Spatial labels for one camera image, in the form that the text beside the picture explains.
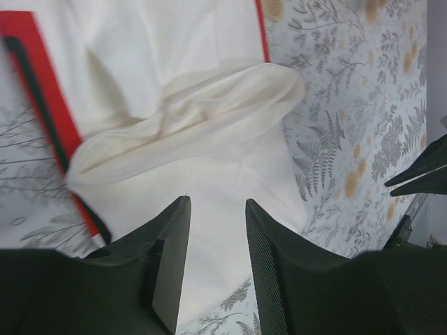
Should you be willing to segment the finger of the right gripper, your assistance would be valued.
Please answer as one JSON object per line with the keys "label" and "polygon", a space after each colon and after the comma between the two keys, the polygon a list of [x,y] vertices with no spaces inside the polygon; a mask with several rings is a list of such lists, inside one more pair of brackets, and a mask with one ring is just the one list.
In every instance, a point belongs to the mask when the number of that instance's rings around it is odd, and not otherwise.
{"label": "finger of the right gripper", "polygon": [[423,174],[433,172],[446,166],[446,135],[430,143],[423,153],[405,171],[399,173],[385,183],[394,186],[414,179]]}
{"label": "finger of the right gripper", "polygon": [[411,195],[417,193],[446,194],[446,171],[436,170],[401,185],[390,192],[391,196]]}

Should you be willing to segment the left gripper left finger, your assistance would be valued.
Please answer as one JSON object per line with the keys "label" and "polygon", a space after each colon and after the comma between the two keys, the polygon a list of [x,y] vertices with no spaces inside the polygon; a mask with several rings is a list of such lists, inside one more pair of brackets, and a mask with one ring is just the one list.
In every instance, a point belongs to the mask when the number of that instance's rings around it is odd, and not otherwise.
{"label": "left gripper left finger", "polygon": [[174,334],[189,243],[181,196],[133,232],[71,258],[1,251],[2,334]]}

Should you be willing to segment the white t shirt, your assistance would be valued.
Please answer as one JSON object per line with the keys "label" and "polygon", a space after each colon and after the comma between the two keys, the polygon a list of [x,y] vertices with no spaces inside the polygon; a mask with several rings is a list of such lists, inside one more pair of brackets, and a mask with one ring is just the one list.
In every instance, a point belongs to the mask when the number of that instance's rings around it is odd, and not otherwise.
{"label": "white t shirt", "polygon": [[66,182],[113,239],[191,199],[177,326],[250,276],[245,203],[299,232],[282,130],[300,74],[270,61],[260,1],[2,1],[43,91]]}

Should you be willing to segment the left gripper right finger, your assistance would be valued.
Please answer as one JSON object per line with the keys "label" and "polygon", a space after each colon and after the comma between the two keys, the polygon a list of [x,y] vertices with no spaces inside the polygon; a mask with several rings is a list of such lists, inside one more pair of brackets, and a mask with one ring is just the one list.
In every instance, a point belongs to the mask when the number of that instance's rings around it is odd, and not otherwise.
{"label": "left gripper right finger", "polygon": [[345,258],[246,203],[264,334],[445,334],[446,250],[367,251]]}

